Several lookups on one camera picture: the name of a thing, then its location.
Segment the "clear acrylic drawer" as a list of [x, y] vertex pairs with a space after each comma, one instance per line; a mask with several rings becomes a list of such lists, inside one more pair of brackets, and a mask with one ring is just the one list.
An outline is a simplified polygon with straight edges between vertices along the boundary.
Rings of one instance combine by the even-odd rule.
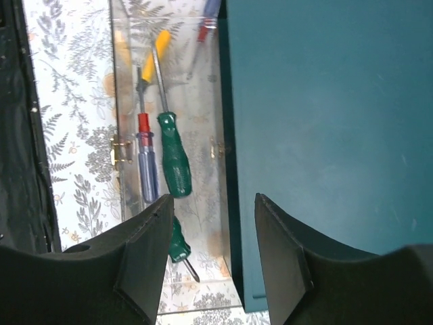
[[175, 201], [168, 260], [196, 282], [205, 235], [219, 217], [224, 150], [220, 1], [191, 13], [160, 1], [111, 1], [117, 130], [111, 158], [130, 219], [159, 197]]

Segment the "blue red screwdriver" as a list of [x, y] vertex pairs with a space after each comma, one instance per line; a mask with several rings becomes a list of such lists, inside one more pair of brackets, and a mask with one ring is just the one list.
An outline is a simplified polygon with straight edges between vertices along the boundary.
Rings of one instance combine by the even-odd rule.
[[193, 60], [191, 61], [186, 79], [189, 81], [193, 76], [193, 71], [196, 67], [198, 56], [203, 48], [207, 36], [211, 35], [217, 27], [217, 17], [221, 7], [221, 0], [207, 0], [204, 6], [202, 19], [198, 25], [197, 45], [194, 52]]
[[138, 144], [138, 161], [141, 180], [141, 193], [143, 200], [151, 204], [159, 197], [158, 173], [156, 167], [156, 156], [153, 146], [154, 134], [151, 132], [149, 116], [145, 112], [144, 94], [147, 83], [141, 78], [141, 68], [137, 67], [137, 94], [139, 98], [140, 113], [137, 115], [138, 133], [136, 135]]

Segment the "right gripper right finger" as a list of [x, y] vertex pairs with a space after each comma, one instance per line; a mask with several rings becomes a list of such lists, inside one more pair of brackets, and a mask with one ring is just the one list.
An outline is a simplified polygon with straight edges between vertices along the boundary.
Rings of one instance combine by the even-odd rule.
[[432, 246], [385, 255], [342, 244], [264, 194], [254, 217], [272, 324], [431, 324]]

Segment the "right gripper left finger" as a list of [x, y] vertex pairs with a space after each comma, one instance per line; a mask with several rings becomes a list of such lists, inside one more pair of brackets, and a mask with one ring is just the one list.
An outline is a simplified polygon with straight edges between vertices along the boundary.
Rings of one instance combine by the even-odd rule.
[[173, 232], [165, 194], [62, 253], [1, 247], [2, 324], [154, 324]]

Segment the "small green screwdriver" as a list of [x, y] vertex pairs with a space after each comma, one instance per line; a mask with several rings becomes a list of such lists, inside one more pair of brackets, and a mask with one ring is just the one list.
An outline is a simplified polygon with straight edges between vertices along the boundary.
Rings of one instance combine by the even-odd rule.
[[197, 283], [200, 283], [199, 275], [188, 260], [191, 255], [191, 247], [185, 240], [180, 221], [176, 216], [173, 217], [173, 233], [168, 248], [168, 255], [172, 263], [184, 263], [193, 279]]

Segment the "orange handled screwdriver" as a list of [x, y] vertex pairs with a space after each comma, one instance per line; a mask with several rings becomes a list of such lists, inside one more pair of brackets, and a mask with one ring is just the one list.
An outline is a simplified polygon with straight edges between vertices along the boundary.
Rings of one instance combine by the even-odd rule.
[[156, 68], [155, 63], [160, 65], [160, 60], [164, 57], [170, 44], [171, 35], [168, 30], [162, 30], [156, 37], [155, 42], [151, 46], [150, 53], [143, 61], [142, 65], [137, 67], [137, 90], [144, 92], [151, 85], [154, 78]]

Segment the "long green screwdriver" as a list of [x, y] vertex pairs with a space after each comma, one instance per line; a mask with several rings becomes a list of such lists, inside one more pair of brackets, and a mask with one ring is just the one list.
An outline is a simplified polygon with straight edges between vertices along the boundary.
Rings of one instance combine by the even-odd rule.
[[175, 198], [183, 198], [192, 192], [189, 160], [177, 128], [177, 115], [168, 109], [162, 71], [157, 62], [155, 68], [162, 104], [162, 113], [157, 120], [161, 128], [163, 173], [169, 193]]

